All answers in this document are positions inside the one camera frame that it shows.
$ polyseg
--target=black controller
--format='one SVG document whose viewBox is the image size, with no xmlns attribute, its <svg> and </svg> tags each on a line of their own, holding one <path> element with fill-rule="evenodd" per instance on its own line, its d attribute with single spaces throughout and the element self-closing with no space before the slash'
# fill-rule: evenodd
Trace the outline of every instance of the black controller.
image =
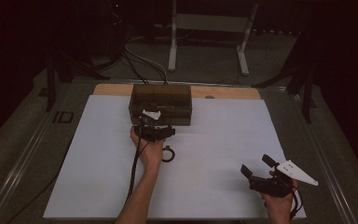
<svg viewBox="0 0 358 224">
<path fill-rule="evenodd" d="M 274 167 L 274 176 L 272 178 L 254 176 L 245 165 L 242 165 L 241 173 L 249 179 L 249 189 L 280 198 L 292 193 L 292 178 L 277 169 L 279 163 L 268 155 L 264 155 L 262 160 L 269 167 Z"/>
<path fill-rule="evenodd" d="M 171 125 L 166 128 L 143 125 L 140 127 L 140 125 L 136 125 L 134 128 L 136 135 L 141 136 L 144 140 L 149 142 L 156 142 L 175 135 L 175 129 L 173 129 Z"/>
</svg>

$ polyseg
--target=white paper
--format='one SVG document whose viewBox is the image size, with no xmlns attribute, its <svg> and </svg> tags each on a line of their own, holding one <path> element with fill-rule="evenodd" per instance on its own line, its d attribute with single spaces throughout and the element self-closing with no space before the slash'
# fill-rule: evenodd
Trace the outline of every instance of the white paper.
<svg viewBox="0 0 358 224">
<path fill-rule="evenodd" d="M 44 217 L 117 217 L 128 193 L 135 146 L 130 97 L 89 98 Z M 267 217 L 241 173 L 269 177 L 263 154 L 286 161 L 262 100 L 193 99 L 190 126 L 168 138 L 175 158 L 162 163 L 149 208 L 155 219 Z M 138 162 L 136 181 L 143 172 Z M 296 217 L 304 217 L 301 210 Z"/>
</svg>

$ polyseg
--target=human hand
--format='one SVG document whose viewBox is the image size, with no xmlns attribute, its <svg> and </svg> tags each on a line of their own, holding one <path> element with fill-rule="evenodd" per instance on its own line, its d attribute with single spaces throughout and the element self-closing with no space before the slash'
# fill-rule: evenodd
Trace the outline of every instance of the human hand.
<svg viewBox="0 0 358 224">
<path fill-rule="evenodd" d="M 131 127 L 131 139 L 133 144 L 138 147 L 139 136 L 136 135 L 135 129 Z M 157 171 L 162 161 L 163 140 L 157 142 L 148 142 L 141 138 L 138 150 L 142 151 L 140 155 L 141 162 L 144 164 L 145 171 Z"/>
<path fill-rule="evenodd" d="M 298 182 L 292 179 L 293 186 L 298 188 Z M 283 198 L 272 197 L 265 193 L 260 193 L 262 199 L 266 202 L 268 218 L 271 224 L 290 223 L 290 211 L 292 209 L 293 195 L 288 194 Z"/>
</svg>

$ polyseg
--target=table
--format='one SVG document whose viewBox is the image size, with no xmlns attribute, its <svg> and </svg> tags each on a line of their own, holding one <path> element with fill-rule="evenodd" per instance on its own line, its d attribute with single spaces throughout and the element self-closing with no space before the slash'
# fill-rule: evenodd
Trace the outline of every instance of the table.
<svg viewBox="0 0 358 224">
<path fill-rule="evenodd" d="M 264 101 L 255 89 L 191 89 L 192 124 L 175 127 L 176 135 L 165 142 L 176 150 L 176 157 L 162 164 L 149 217 L 196 220 L 267 217 L 259 194 L 246 189 L 246 178 L 240 173 L 244 162 L 254 169 L 255 175 L 268 177 L 269 168 L 261 161 L 263 154 L 285 161 Z M 133 157 L 132 151 L 127 150 L 133 144 L 128 131 L 123 131 L 131 125 L 129 119 L 123 119 L 129 114 L 130 93 L 131 85 L 100 84 L 95 88 L 44 217 L 118 215 L 127 195 Z M 201 99 L 206 96 L 215 99 Z M 135 183 L 143 166 L 138 167 Z M 304 210 L 297 216 L 304 217 Z"/>
<path fill-rule="evenodd" d="M 238 59 L 240 61 L 241 73 L 249 75 L 248 64 L 245 54 L 243 53 L 251 33 L 252 25 L 257 12 L 257 3 L 253 3 L 251 15 L 249 17 L 229 17 L 229 16 L 212 16 L 212 15 L 194 15 L 176 12 L 176 0 L 172 4 L 172 40 L 170 49 L 170 59 L 168 70 L 174 71 L 176 66 L 176 30 L 208 30 L 208 31 L 225 31 L 243 33 L 243 40 L 237 46 Z"/>
</svg>

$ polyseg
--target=white triangular marker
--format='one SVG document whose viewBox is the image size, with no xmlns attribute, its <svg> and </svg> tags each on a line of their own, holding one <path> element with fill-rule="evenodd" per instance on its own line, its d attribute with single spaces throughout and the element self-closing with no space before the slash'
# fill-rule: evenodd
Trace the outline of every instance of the white triangular marker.
<svg viewBox="0 0 358 224">
<path fill-rule="evenodd" d="M 314 180 L 312 177 L 307 175 L 304 171 L 302 171 L 298 166 L 296 166 L 292 161 L 286 161 L 277 166 L 277 169 L 282 173 L 292 177 L 293 179 L 303 181 L 305 183 L 318 186 L 318 181 Z"/>
<path fill-rule="evenodd" d="M 145 115 L 147 115 L 148 117 L 152 118 L 152 119 L 159 119 L 159 116 L 161 116 L 161 112 L 151 112 L 151 111 L 143 111 L 142 113 L 144 113 Z"/>
</svg>

